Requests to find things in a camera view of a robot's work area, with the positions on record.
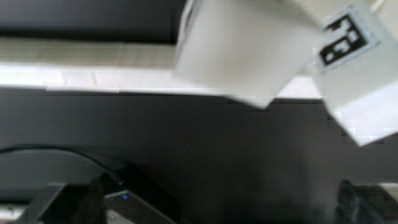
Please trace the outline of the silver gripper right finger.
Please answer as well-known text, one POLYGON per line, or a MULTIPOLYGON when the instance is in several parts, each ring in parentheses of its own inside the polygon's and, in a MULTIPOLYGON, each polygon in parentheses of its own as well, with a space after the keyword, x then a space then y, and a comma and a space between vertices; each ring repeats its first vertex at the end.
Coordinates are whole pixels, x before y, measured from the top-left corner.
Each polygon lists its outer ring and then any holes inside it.
POLYGON ((340 183, 337 224, 398 224, 398 183, 340 183))

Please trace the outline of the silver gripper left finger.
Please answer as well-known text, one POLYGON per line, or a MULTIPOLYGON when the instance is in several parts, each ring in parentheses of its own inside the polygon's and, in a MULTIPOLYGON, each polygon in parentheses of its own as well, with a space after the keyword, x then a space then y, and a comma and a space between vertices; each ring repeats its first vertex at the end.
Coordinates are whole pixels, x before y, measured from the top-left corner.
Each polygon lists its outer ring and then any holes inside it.
POLYGON ((100 184, 50 184, 31 202, 17 224, 106 224, 100 184))

